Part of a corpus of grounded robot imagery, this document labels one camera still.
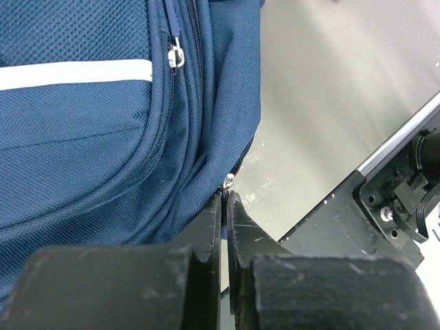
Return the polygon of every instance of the metal bolt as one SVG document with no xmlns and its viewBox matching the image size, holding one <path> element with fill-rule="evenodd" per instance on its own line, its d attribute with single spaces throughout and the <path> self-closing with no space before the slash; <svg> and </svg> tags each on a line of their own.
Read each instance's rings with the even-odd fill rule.
<svg viewBox="0 0 440 330">
<path fill-rule="evenodd" d="M 393 220 L 393 210 L 389 207 L 382 208 L 380 210 L 380 218 L 385 222 Z"/>
</svg>

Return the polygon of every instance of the backpack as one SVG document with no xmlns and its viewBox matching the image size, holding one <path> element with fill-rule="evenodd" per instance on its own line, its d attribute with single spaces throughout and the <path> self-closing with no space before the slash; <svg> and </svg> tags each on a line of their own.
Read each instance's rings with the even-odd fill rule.
<svg viewBox="0 0 440 330">
<path fill-rule="evenodd" d="M 259 0 L 2 1 L 0 310 L 38 249 L 165 243 L 202 209 L 259 123 L 259 22 Z"/>
</svg>

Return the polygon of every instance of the zipper pull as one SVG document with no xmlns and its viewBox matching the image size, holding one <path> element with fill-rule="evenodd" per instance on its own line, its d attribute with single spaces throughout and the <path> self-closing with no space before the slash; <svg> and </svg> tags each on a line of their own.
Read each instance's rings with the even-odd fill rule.
<svg viewBox="0 0 440 330">
<path fill-rule="evenodd" d="M 226 175 L 225 180 L 223 181 L 222 190 L 224 199 L 226 199 L 226 191 L 234 185 L 234 178 L 235 175 L 229 173 L 228 175 Z"/>
<path fill-rule="evenodd" d="M 178 37 L 175 37 L 175 45 L 171 44 L 171 49 L 168 52 L 168 62 L 172 69 L 179 69 L 185 64 L 184 50 L 180 47 Z"/>
<path fill-rule="evenodd" d="M 171 36 L 175 41 L 175 44 L 171 43 L 170 51 L 168 52 L 168 61 L 172 69 L 179 69 L 185 64 L 185 54 L 184 50 L 180 47 L 180 26 L 176 9 L 174 8 L 174 0 L 165 0 L 165 11 L 170 25 Z"/>
<path fill-rule="evenodd" d="M 228 222 L 227 222 L 227 208 L 226 204 L 228 202 L 228 189 L 234 184 L 235 175 L 229 173 L 226 175 L 223 185 L 221 187 L 221 239 L 228 239 Z"/>
</svg>

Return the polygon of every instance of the gray floor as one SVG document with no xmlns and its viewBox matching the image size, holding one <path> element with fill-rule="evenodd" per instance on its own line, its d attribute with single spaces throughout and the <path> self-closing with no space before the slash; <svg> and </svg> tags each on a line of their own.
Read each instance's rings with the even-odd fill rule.
<svg viewBox="0 0 440 330">
<path fill-rule="evenodd" d="M 439 19 L 435 0 L 266 1 L 261 125 L 233 189 L 275 239 L 440 89 Z"/>
</svg>

